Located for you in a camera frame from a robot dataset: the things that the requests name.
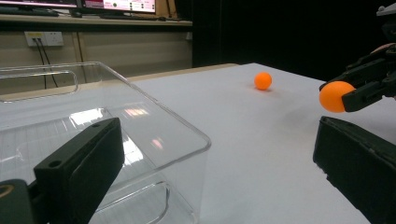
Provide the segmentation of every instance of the black backdrop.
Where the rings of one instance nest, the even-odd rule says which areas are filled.
[[[261,63],[329,80],[388,43],[375,13],[392,3],[194,0],[193,66]]]

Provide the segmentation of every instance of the monitor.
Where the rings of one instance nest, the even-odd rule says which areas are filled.
[[[155,14],[155,0],[83,0],[82,6],[92,9]]]
[[[0,7],[73,8],[76,0],[0,0]]]
[[[0,14],[57,17],[52,9],[77,7],[77,0],[0,0]]]

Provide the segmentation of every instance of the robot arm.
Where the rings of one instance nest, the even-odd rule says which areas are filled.
[[[346,71],[330,82],[345,81],[356,90],[342,96],[346,112],[363,109],[382,99],[396,95],[396,44],[359,58]]]

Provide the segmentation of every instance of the desk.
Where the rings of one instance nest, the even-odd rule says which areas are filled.
[[[269,91],[254,88],[260,71]],[[396,144],[396,102],[329,113],[322,83],[259,64],[134,82],[211,138],[201,223],[369,223],[313,163],[318,122],[347,120]]]

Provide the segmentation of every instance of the wall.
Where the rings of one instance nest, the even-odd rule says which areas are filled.
[[[186,36],[186,32],[63,32],[64,45],[45,50],[51,64],[101,62],[124,77],[134,77],[191,68],[191,42]],[[24,32],[0,33],[0,69],[42,64],[38,49],[27,45]],[[53,86],[50,77],[46,82],[48,88]],[[44,86],[43,77],[0,79],[0,94],[42,90]]]
[[[163,17],[177,17],[175,0],[156,0],[156,14]]]

